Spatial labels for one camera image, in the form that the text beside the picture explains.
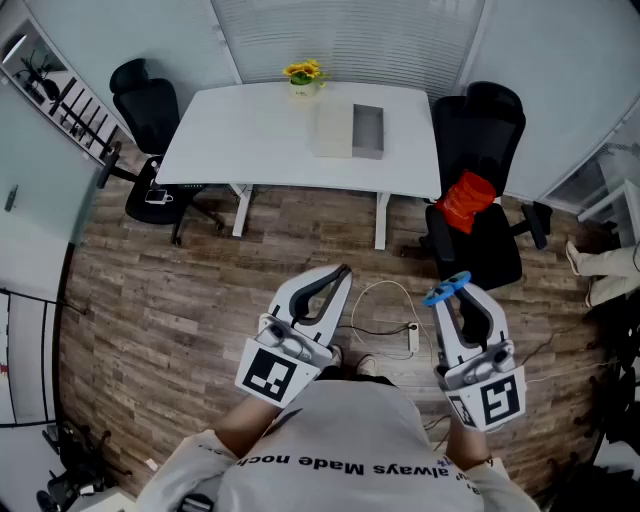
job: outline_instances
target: power strip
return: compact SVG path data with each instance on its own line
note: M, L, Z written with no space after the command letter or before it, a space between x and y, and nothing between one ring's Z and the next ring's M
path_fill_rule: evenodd
M418 324L413 322L409 324L409 352L415 354L420 350L420 331Z

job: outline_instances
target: pants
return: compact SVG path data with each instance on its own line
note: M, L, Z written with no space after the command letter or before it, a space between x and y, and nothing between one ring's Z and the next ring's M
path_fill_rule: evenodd
M589 301L592 306L602 304L640 286L640 272L633 262L635 247L625 247L602 254L580 253L576 269L583 276L606 276L593 283Z
M344 378L342 368L337 366L327 366L322 373L316 377L316 380L347 380ZM355 382L376 382L386 386L393 386L391 381L386 377L371 377L370 375L354 375L352 379Z

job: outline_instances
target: box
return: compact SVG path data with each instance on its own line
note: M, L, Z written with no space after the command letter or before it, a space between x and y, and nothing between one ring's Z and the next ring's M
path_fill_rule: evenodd
M383 109L353 103L318 105L313 154L320 157L371 158L384 152Z
M352 156L382 160L384 120L380 107L353 105Z

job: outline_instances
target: black office chair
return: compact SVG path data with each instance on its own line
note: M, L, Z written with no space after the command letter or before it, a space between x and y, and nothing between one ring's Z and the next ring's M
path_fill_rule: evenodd
M436 101L432 117L442 195L468 169L491 182L496 196L502 196L526 123L520 98L501 85L475 82L466 97ZM509 226L504 210L494 203L475 215L467 235L449 227L444 214L431 205L426 209L429 235L420 243L433 250L442 279L469 270L472 282L485 290L504 286L522 276L514 237L530 231L536 247L543 249L550 233L551 208L534 203L523 205L522 211L525 220Z
M49 425L42 431L42 436L60 455L65 468L58 476L50 472L52 478L47 483L47 491L37 492L36 499L43 512L65 512L79 497L117 485L117 481L107 474L107 468L131 476L131 471L123 471L102 458L104 443L111 436L108 430L102 434L97 446L91 442L86 426Z
M154 181L163 155L180 123L178 102L171 83L160 78L150 79L144 59L135 59L114 71L109 88L113 92L113 103L129 126L138 148L144 153L158 156L149 158L140 174L135 175L116 166L121 149L121 144L116 143L113 151L105 158L97 187L104 188L112 174L133 182L125 207L127 215L148 224L173 224L171 243L175 245L182 243L178 232L188 206L193 206L210 218L215 222L216 228L221 230L223 223L194 201L194 197L205 186L157 185ZM149 203L147 194L150 190L166 190L172 201L165 204Z

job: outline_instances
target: shoe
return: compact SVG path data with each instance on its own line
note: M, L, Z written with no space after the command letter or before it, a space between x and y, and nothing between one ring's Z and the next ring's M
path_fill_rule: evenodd
M584 303L589 309L591 309L593 307L591 305L591 287L593 286L594 282L595 282L595 278L594 277L589 279L589 289L587 290L587 296L584 298Z
M339 347L338 345L331 345L329 347L329 350L331 350L331 362L328 364L328 366L337 366L338 368L340 368L342 366L342 361L344 359L344 355L342 354L342 348Z
M356 366L356 375L368 375L369 377L378 375L378 363L372 354L367 354L360 359L358 366Z
M579 276L580 272L578 272L578 258L580 257L580 251L578 251L578 249L576 249L576 246L569 241L564 246L564 253L567 255L567 259L569 260L569 264L571 265L571 271L575 275Z

